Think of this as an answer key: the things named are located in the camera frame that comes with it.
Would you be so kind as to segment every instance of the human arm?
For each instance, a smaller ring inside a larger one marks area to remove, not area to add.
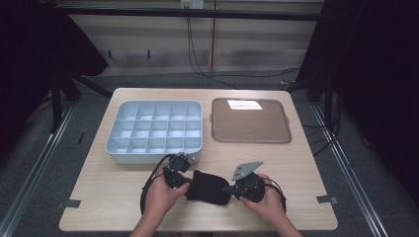
[[[271,184],[268,176],[259,174],[259,177],[265,180],[265,183]],[[247,208],[255,211],[262,220],[274,227],[280,236],[302,236],[286,216],[281,204],[281,197],[275,189],[266,188],[265,195],[260,202],[253,202],[245,197],[241,197],[240,200]]]
[[[144,214],[139,219],[130,237],[151,237],[163,221],[166,213],[173,207],[178,197],[184,195],[189,188],[189,183],[179,189],[171,189],[163,176],[163,168],[156,171],[155,179],[151,184],[145,198]]]

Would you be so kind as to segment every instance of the metal rail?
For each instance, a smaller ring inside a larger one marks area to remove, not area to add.
[[[327,141],[329,142],[330,148],[332,149],[332,152],[335,155],[336,161],[338,162],[339,167],[341,168],[345,176],[345,179],[348,182],[348,185],[351,188],[351,191],[354,194],[355,199],[357,200],[358,205],[367,223],[370,225],[374,236],[387,237],[388,235],[385,231],[384,225],[382,224],[382,221],[376,209],[374,208],[363,187],[361,186],[360,181],[358,180],[354,170],[351,167],[351,163],[346,157],[342,147],[340,146],[333,132],[330,132],[328,130],[326,122],[324,121],[323,111],[320,109],[318,105],[314,105],[312,108],[317,118],[317,121],[322,126],[323,133]]]
[[[18,195],[7,210],[2,221],[0,222],[1,237],[10,237],[15,231],[15,228],[26,209],[32,194],[34,193],[35,188],[37,187],[37,184],[42,177],[43,171],[45,170],[50,157],[52,156],[52,153],[58,144],[58,141],[60,140],[63,132],[65,131],[65,128],[68,125],[68,122],[70,121],[75,105],[76,103],[71,103],[64,111],[62,115],[63,121],[61,126],[56,130],[55,133],[52,133],[49,136],[49,139],[43,148],[37,163],[35,164],[28,178],[25,180],[25,183],[19,190]]]

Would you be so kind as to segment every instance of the tray compartment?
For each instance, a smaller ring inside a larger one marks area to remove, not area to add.
[[[152,103],[144,103],[138,106],[138,110],[135,116],[137,120],[152,120],[154,112],[154,105]]]
[[[131,137],[133,120],[116,120],[111,137]]]
[[[162,103],[158,103],[154,106],[153,120],[168,120],[169,119],[170,106]]]
[[[166,138],[149,138],[145,148],[145,153],[163,154],[165,144]]]
[[[202,120],[203,114],[199,105],[188,105],[186,107],[186,120]]]
[[[140,154],[145,153],[147,138],[132,138],[129,140],[126,153]]]
[[[133,125],[131,137],[148,137],[150,127],[150,120],[136,120]]]
[[[185,153],[193,153],[201,148],[201,140],[198,137],[186,137],[184,141]]]
[[[166,137],[167,120],[154,120],[151,122],[149,137]]]
[[[118,110],[118,119],[134,120],[136,117],[137,109],[138,106],[132,106],[130,103],[122,104]]]
[[[167,137],[185,137],[185,122],[183,120],[170,120]]]
[[[165,153],[179,153],[184,150],[184,139],[179,137],[167,138]]]
[[[122,154],[126,153],[128,147],[129,139],[128,138],[114,138],[108,140],[108,151],[113,154]]]
[[[186,119],[186,103],[172,106],[170,108],[169,120],[185,120]]]
[[[202,124],[198,120],[188,120],[185,125],[186,137],[202,137]]]

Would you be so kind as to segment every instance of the table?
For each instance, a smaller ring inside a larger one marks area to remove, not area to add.
[[[293,140],[288,144],[221,143],[211,136],[210,110],[214,98],[253,98],[280,101]],[[203,148],[194,170],[230,181],[238,164],[263,161],[256,170],[278,182],[287,197],[288,217],[299,230],[332,230],[337,220],[331,203],[318,203],[327,195],[289,93],[208,89],[120,88],[114,92],[70,199],[79,207],[67,207],[59,227],[63,231],[130,231],[140,218],[141,188],[154,165],[119,165],[106,152],[105,143],[118,107],[130,100],[196,100],[203,105]],[[227,206],[180,197],[158,231],[267,231],[272,228],[255,213],[231,198]]]

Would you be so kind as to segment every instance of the light blue compartment tray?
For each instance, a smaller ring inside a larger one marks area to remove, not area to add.
[[[106,142],[119,164],[157,164],[183,152],[200,160],[203,106],[197,101],[127,101],[120,105]]]

